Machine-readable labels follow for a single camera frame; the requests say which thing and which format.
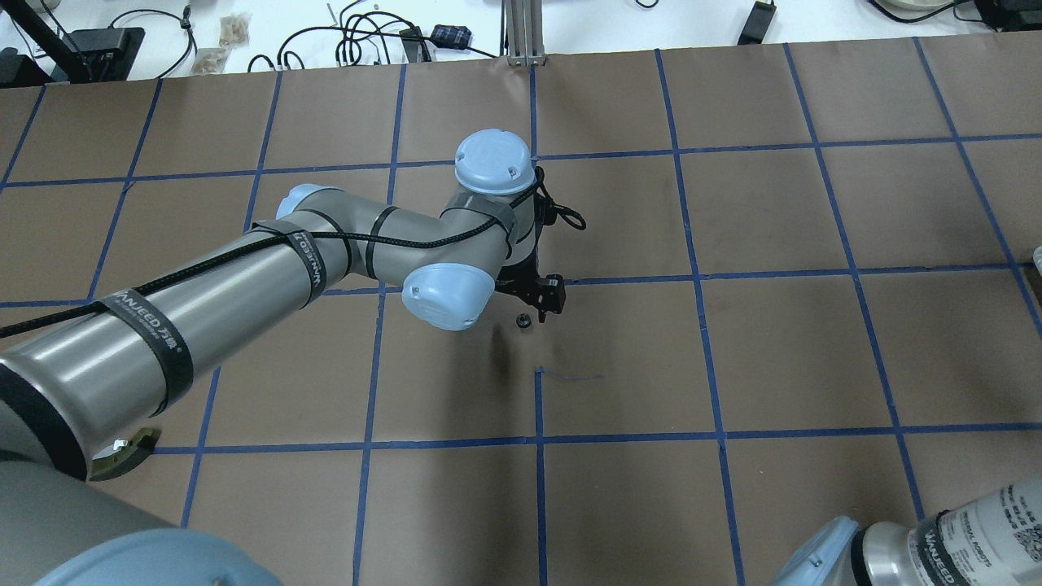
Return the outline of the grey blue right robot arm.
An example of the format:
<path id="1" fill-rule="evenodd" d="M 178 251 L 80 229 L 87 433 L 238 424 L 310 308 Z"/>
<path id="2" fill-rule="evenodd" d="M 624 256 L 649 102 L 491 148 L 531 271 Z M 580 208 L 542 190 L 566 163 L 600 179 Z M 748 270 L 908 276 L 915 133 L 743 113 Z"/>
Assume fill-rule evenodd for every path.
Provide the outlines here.
<path id="1" fill-rule="evenodd" d="M 786 561 L 773 585 L 1039 585 L 1041 479 L 946 509 L 918 526 L 840 516 Z"/>

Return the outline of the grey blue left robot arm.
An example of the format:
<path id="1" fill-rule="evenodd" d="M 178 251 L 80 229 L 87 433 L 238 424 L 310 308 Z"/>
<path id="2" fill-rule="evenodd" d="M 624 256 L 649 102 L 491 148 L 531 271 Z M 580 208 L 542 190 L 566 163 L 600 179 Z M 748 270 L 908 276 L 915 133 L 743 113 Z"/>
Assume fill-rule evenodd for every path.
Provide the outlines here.
<path id="1" fill-rule="evenodd" d="M 92 487 L 132 470 L 152 430 L 99 453 L 350 274 L 401 286 L 436 329 L 470 329 L 498 292 L 540 320 L 562 312 L 563 278 L 539 274 L 537 242 L 561 219 L 584 230 L 584 216 L 552 200 L 510 131 L 466 137 L 453 164 L 457 189 L 439 216 L 301 184 L 273 220 L 209 257 L 3 327 L 3 338 L 36 334 L 2 353 L 4 585 L 279 584 L 234 544 Z"/>

